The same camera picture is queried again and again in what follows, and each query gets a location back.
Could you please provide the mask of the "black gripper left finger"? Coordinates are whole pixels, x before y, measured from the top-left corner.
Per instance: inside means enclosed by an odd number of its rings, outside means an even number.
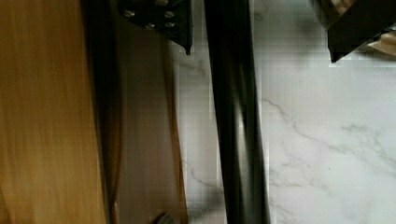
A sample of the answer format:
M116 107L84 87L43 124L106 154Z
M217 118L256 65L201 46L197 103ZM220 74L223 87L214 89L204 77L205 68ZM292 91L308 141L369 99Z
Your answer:
M118 10L127 21L154 30L191 54L191 0L118 0Z

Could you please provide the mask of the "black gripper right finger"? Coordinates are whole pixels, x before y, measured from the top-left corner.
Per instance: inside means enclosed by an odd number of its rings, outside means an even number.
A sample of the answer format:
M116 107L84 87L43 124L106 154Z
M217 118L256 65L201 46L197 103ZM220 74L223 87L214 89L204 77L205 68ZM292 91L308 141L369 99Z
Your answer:
M333 63L362 46L395 55L396 0L356 0L328 29Z

